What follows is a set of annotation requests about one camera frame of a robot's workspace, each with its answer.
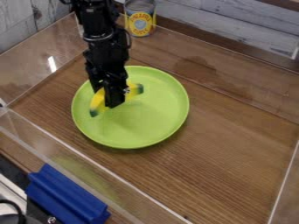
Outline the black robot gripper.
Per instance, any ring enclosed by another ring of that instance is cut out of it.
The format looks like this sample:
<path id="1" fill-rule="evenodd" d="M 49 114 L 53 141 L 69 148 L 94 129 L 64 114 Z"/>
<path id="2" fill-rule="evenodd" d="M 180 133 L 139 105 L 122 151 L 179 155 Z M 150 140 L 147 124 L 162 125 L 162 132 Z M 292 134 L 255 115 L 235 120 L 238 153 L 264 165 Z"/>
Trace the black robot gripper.
<path id="1" fill-rule="evenodd" d="M 84 37 L 88 80 L 94 92 L 104 87 L 106 106 L 111 109 L 126 101 L 128 49 L 131 38 L 127 30 L 116 27 L 106 37 Z"/>

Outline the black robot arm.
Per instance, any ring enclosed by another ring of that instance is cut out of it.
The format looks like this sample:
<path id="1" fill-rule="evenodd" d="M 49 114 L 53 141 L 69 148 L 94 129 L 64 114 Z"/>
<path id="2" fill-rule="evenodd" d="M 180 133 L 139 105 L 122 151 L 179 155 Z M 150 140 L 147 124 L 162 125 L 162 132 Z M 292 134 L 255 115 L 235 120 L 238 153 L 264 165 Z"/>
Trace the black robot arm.
<path id="1" fill-rule="evenodd" d="M 119 12 L 114 0 L 60 0 L 75 11 L 83 27 L 86 70 L 94 92 L 104 91 L 104 105 L 119 106 L 126 101 L 127 70 L 131 39 L 118 25 Z"/>

